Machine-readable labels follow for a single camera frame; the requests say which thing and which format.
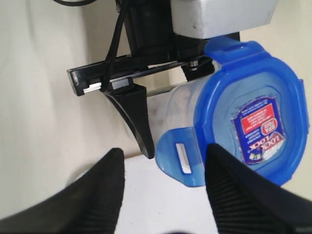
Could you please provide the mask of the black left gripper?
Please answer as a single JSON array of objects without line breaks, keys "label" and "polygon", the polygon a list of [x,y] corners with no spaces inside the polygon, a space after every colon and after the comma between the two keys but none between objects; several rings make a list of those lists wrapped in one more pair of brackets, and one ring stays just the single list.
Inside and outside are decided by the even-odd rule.
[{"label": "black left gripper", "polygon": [[109,89],[108,81],[122,76],[150,73],[150,65],[162,71],[180,66],[186,80],[214,73],[213,60],[204,56],[207,39],[193,39],[173,31],[168,0],[117,0],[119,16],[104,61],[68,70],[74,93],[79,97],[98,84],[134,135],[140,152],[155,157],[147,108],[146,87],[131,84]]}]

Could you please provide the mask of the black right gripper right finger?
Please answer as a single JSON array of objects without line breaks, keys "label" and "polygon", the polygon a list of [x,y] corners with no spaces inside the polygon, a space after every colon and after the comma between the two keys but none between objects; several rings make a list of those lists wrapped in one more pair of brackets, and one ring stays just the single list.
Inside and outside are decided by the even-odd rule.
[{"label": "black right gripper right finger", "polygon": [[265,179],[212,143],[206,191],[220,234],[310,234],[312,202]]}]

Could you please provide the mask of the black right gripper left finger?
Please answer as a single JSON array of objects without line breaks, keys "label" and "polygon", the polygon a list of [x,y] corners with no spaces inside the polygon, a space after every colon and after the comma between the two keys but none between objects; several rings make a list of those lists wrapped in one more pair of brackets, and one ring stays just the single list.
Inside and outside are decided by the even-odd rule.
[{"label": "black right gripper left finger", "polygon": [[124,153],[112,148],[52,197],[0,221],[2,234],[113,234],[125,190]]}]

